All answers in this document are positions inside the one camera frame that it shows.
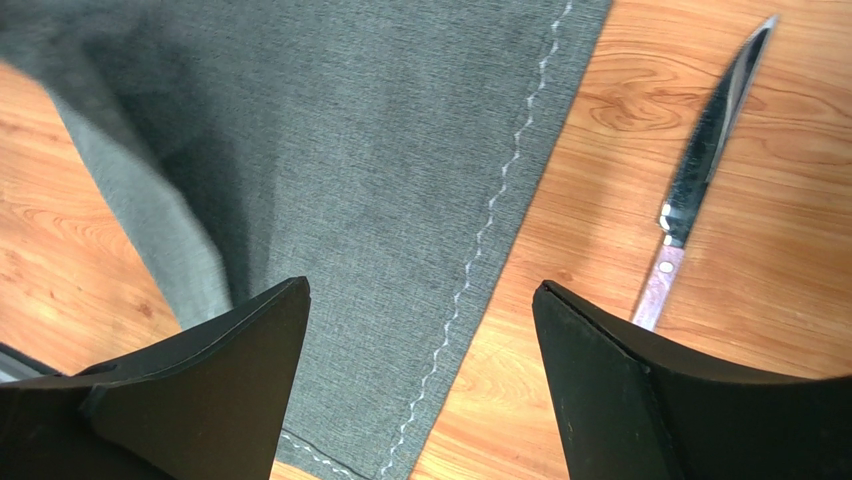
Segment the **grey felt napkin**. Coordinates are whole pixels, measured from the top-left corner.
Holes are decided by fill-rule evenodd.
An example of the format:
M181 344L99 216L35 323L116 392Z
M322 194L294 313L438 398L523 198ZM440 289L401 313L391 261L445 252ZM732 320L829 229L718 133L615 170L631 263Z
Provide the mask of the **grey felt napkin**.
M5 1L179 324L289 277L307 335L277 457L407 478L610 10L606 1Z

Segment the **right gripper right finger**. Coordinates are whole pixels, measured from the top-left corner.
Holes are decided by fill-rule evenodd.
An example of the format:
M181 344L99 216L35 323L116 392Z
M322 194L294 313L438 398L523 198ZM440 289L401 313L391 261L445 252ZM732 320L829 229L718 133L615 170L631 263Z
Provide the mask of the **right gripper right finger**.
M532 310L574 479L847 479L851 380L733 363L543 282Z

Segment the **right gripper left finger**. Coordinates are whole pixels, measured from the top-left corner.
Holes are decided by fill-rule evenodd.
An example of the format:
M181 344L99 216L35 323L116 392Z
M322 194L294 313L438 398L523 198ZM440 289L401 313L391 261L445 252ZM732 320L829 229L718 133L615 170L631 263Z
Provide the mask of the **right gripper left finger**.
M266 479L306 334L306 278L65 375L1 348L5 479Z

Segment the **knife with pink handle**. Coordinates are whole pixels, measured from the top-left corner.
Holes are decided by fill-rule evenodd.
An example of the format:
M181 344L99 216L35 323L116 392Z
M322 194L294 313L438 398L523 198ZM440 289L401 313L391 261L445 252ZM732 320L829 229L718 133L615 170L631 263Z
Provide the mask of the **knife with pink handle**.
M778 13L768 17L744 41L719 77L683 149L658 215L661 241L630 317L645 330L657 328L707 190L779 20Z

